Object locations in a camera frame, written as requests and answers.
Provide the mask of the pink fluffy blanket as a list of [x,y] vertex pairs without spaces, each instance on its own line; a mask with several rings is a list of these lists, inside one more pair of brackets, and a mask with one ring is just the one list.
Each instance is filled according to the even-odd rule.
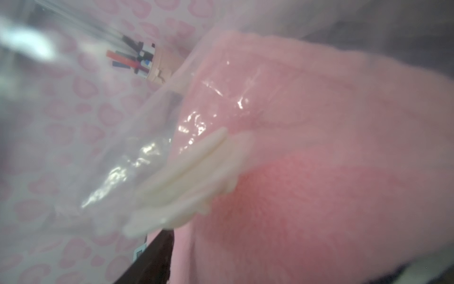
[[180,124],[270,129],[261,164],[175,231],[173,284],[362,284],[454,242],[454,81],[387,57],[230,32]]

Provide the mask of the clear plastic vacuum bag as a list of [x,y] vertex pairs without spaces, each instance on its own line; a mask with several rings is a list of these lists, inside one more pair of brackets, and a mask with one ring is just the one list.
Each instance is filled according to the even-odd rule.
[[[255,155],[270,129],[197,133],[179,122],[200,51],[230,32],[363,52],[368,65],[387,57],[454,80],[452,1],[2,1],[2,283],[114,284],[159,232],[175,234],[234,192],[178,228],[122,233],[138,187],[216,130],[253,137],[238,181],[275,160]],[[164,85],[147,80],[157,47],[184,59]],[[363,284],[453,281],[454,243]]]

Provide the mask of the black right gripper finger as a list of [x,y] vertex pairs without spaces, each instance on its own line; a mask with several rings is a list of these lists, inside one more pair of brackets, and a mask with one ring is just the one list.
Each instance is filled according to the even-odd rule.
[[167,284],[175,243],[173,230],[163,230],[115,284]]

